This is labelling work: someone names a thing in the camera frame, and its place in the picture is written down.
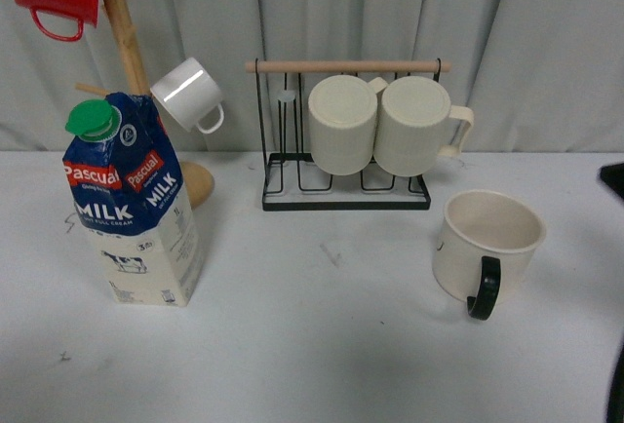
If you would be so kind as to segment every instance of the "mug rack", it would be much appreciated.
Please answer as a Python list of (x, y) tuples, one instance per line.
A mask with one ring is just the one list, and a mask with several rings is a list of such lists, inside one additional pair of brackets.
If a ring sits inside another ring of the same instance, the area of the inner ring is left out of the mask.
[[(374, 158), (359, 173), (337, 176), (318, 168), (307, 150), (303, 115), (303, 74), (431, 73), (450, 71), (450, 63), (427, 61), (261, 61), (246, 63), (255, 75), (260, 138), (264, 164), (262, 208), (266, 212), (413, 210), (426, 211), (431, 196), (421, 175), (401, 177), (387, 173)], [(261, 74), (282, 74), (277, 93), (279, 138), (277, 151), (267, 150)]]

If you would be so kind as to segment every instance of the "white mug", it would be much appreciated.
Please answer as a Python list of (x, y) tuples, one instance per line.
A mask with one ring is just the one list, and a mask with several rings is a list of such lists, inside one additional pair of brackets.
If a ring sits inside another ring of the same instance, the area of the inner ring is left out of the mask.
[(541, 218), (522, 202), (473, 190), (451, 197), (436, 246), (433, 273), (450, 295), (485, 320), (518, 288), (546, 236)]
[[(195, 58), (189, 58), (151, 87), (160, 104), (187, 132), (197, 127), (211, 134), (223, 124), (223, 93), (215, 80)], [(200, 121), (218, 109), (216, 124), (204, 128)]]
[[(458, 142), (443, 145), (448, 118), (464, 121)], [(431, 169), (439, 155), (457, 156), (474, 124), (470, 108), (450, 104), (438, 82), (403, 77), (384, 91), (374, 144), (374, 159), (396, 176), (417, 176)]]
[(371, 162), (377, 123), (377, 94), (387, 86), (351, 75), (334, 75), (319, 82), (308, 98), (310, 153), (329, 174), (357, 173)]

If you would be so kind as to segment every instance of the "pascual logo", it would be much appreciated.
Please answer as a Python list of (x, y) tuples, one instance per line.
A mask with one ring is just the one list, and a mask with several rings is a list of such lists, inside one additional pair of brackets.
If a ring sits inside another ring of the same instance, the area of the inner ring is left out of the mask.
[(67, 162), (64, 166), (70, 186), (91, 183), (110, 189), (121, 189), (121, 179), (112, 165), (102, 168)]
[(126, 175), (126, 180), (133, 186), (136, 192), (139, 192), (143, 188), (145, 181), (158, 169), (162, 168), (163, 165), (165, 165), (163, 159), (156, 153), (156, 150), (152, 150), (136, 170)]

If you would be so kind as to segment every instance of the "wooden mug tree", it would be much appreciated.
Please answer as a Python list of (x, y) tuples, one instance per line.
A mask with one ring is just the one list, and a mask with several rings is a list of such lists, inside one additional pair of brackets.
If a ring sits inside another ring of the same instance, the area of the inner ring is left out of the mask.
[[(104, 10), (124, 66), (129, 91), (133, 95), (149, 95), (149, 82), (143, 67), (135, 28), (126, 0), (104, 0)], [(106, 96), (109, 91), (86, 84), (76, 84), (76, 89), (91, 94)], [(212, 175), (200, 165), (180, 162), (182, 175), (191, 207), (201, 205), (213, 190)]]

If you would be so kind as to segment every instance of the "white table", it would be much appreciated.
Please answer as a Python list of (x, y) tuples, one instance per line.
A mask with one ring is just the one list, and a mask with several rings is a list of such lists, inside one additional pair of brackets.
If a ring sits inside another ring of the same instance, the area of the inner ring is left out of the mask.
[[(260, 153), (197, 153), (209, 255), (186, 308), (113, 302), (60, 153), (0, 154), (0, 421), (599, 422), (624, 332), (621, 154), (466, 154), (429, 211), (265, 212)], [(486, 188), (548, 225), (468, 318), (431, 272), (442, 207)]]

